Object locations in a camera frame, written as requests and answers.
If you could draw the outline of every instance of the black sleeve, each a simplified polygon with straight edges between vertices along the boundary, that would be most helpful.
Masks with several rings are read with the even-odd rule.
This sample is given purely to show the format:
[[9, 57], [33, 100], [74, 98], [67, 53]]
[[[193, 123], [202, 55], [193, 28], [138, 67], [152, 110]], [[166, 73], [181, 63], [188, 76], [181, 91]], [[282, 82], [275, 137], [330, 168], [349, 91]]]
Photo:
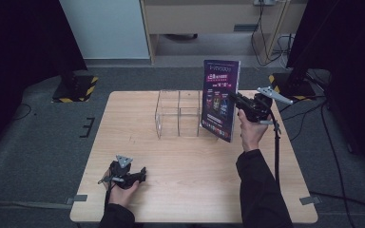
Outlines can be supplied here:
[[240, 204], [244, 227], [293, 227], [274, 176], [260, 151], [242, 153], [237, 162], [241, 178]]
[[99, 228], [132, 228], [135, 216], [131, 211], [119, 204], [110, 203], [100, 221]]

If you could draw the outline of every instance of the person's left hand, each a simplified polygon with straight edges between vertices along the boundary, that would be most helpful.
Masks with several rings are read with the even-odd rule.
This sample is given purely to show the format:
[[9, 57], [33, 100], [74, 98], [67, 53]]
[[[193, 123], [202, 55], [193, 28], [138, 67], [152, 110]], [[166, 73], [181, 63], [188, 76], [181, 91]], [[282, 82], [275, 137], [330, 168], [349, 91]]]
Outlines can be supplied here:
[[[105, 172], [105, 176], [109, 176], [109, 169]], [[108, 182], [103, 182], [103, 184], [106, 187], [106, 190], [108, 190]], [[136, 180], [132, 186], [128, 189], [122, 189], [118, 185], [115, 185], [111, 189], [111, 194], [109, 196], [108, 203], [114, 203], [114, 204], [120, 204], [123, 207], [127, 207], [127, 205], [130, 203], [133, 194], [136, 192], [136, 190], [139, 187], [139, 181]]]

